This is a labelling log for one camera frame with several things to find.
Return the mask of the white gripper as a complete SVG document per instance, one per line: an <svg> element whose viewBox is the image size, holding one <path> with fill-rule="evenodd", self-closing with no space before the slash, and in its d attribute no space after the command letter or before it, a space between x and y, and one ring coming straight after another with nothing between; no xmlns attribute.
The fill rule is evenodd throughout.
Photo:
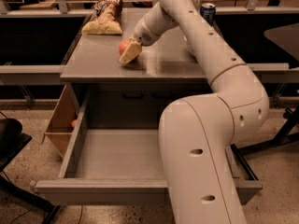
<svg viewBox="0 0 299 224"><path fill-rule="evenodd" d="M128 64L139 56L142 51L142 46L151 46L158 39L151 23L143 17L135 26L132 38L126 39L129 41L129 46L123 54L120 54L120 62Z"/></svg>

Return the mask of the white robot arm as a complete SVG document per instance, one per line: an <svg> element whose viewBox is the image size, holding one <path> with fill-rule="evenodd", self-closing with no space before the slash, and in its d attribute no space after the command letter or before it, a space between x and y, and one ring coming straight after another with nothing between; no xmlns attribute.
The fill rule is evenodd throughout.
<svg viewBox="0 0 299 224"><path fill-rule="evenodd" d="M177 224L247 224L225 149L258 131L269 110L260 80L200 15L199 0L158 0L121 42L128 64L180 27L210 94L176 100L160 118L159 144Z"/></svg>

